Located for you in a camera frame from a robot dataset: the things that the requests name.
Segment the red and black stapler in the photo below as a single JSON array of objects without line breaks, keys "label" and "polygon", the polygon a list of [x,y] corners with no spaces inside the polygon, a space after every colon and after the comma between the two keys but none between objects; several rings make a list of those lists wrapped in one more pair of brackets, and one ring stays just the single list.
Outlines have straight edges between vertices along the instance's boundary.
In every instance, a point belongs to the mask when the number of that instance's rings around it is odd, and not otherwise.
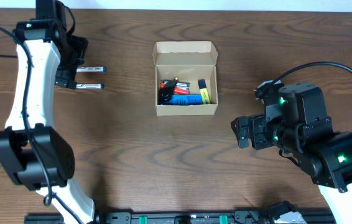
[{"label": "red and black stapler", "polygon": [[[160,88],[163,88],[167,84],[168,80],[162,80],[160,83]],[[190,84],[186,82],[178,82],[174,89],[174,94],[178,95],[189,95],[190,94]]]}]

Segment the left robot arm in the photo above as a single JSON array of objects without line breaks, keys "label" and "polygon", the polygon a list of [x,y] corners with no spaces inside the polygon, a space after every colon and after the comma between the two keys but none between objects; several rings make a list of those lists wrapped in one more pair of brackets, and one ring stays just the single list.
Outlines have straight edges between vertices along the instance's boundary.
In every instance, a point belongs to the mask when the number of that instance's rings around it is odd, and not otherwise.
[{"label": "left robot arm", "polygon": [[96,223],[94,201],[76,180],[71,146],[54,125],[56,86],[74,89],[88,40],[73,35],[60,1],[37,1],[34,19],[10,33],[17,45],[18,74],[11,113],[0,131],[0,163],[11,181],[44,198],[65,223]]}]

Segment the black whiteboard marker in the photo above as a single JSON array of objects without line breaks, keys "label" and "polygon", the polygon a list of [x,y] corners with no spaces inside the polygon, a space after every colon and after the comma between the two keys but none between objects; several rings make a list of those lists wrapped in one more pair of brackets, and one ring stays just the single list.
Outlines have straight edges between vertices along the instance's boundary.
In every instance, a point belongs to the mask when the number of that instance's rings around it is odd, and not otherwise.
[{"label": "black whiteboard marker", "polygon": [[76,85],[76,89],[103,89],[104,85],[102,83],[79,83]]}]

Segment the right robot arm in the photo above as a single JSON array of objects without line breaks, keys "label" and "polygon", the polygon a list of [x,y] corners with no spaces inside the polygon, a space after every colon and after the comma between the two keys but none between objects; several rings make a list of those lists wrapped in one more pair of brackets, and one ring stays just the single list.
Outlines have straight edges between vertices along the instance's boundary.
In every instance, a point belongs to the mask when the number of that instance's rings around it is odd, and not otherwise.
[{"label": "right robot arm", "polygon": [[238,146],[255,150],[279,148],[318,186],[337,223],[352,223],[352,132],[333,130],[322,90],[313,83],[270,87],[256,98],[262,114],[240,116],[231,122]]}]

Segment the blue whiteboard marker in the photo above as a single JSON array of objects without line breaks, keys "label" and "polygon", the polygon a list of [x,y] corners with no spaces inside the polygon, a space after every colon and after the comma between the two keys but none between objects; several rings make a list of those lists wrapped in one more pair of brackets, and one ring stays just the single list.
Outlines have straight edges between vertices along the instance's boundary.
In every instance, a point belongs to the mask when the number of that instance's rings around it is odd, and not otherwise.
[{"label": "blue whiteboard marker", "polygon": [[77,72],[105,72],[106,67],[78,67]]}]

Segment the blue plastic case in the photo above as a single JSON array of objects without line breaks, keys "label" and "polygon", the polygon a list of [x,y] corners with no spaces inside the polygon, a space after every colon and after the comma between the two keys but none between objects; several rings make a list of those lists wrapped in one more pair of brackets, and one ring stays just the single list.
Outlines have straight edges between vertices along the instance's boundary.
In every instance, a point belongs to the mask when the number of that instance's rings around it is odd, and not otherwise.
[{"label": "blue plastic case", "polygon": [[169,101],[159,101],[160,105],[189,106],[201,105],[201,95],[173,95]]}]

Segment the yellow highlighter pen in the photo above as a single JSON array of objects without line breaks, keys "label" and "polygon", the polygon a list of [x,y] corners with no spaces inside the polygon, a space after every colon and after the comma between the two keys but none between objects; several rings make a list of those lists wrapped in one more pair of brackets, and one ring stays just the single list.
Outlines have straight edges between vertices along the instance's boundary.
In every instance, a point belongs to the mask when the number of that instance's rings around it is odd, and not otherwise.
[{"label": "yellow highlighter pen", "polygon": [[208,89],[206,87],[206,82],[204,79],[198,80],[198,87],[200,89],[202,103],[204,105],[209,105],[211,103]]}]

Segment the brown cardboard box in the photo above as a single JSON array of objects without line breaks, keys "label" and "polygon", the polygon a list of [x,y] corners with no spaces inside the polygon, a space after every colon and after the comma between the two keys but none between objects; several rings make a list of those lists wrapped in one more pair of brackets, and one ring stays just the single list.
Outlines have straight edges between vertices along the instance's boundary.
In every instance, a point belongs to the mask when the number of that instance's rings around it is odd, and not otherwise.
[{"label": "brown cardboard box", "polygon": [[[218,52],[210,41],[156,42],[152,53],[155,66],[155,109],[157,116],[214,115],[218,107],[216,62]],[[158,101],[160,84],[173,80],[189,84],[191,95],[199,95],[204,80],[209,104],[162,105]]]}]

